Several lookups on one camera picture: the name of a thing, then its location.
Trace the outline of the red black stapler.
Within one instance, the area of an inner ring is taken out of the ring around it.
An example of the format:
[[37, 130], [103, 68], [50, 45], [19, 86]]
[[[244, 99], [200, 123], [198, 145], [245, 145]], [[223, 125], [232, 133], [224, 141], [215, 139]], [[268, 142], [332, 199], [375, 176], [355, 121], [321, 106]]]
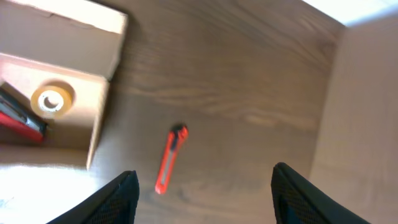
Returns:
[[36, 142], [45, 138], [47, 123], [1, 87], [1, 125]]

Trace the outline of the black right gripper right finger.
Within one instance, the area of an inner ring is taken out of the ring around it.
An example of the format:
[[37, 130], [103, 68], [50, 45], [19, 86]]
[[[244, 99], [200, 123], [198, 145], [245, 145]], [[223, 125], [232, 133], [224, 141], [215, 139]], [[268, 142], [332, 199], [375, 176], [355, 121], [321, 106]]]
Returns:
[[271, 191], [277, 224], [368, 224], [286, 163], [274, 166]]

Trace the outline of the yellow clear tape roll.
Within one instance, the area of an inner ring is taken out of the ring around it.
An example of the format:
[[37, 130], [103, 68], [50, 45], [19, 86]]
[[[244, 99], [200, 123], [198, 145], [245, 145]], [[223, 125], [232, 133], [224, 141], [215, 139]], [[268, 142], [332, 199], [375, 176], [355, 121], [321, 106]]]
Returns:
[[42, 118], [58, 119], [71, 109], [72, 99], [68, 90], [55, 85], [45, 85], [33, 92], [30, 107]]

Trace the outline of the red utility knife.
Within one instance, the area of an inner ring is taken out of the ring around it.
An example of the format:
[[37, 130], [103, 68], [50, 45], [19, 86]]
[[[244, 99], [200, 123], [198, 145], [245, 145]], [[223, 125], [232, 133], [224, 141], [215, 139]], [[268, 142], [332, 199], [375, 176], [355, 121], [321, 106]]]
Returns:
[[174, 125], [169, 131], [159, 167], [159, 173], [155, 182], [156, 193], [160, 195], [166, 193], [172, 175], [174, 162], [178, 155], [179, 149], [187, 138], [188, 128], [184, 123], [178, 123]]

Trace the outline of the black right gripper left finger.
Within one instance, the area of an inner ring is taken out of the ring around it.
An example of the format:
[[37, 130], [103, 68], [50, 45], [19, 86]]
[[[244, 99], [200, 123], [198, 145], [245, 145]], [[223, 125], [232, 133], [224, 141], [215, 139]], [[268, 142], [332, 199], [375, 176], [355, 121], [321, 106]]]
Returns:
[[137, 173], [127, 170], [49, 224], [133, 224], [138, 200]]

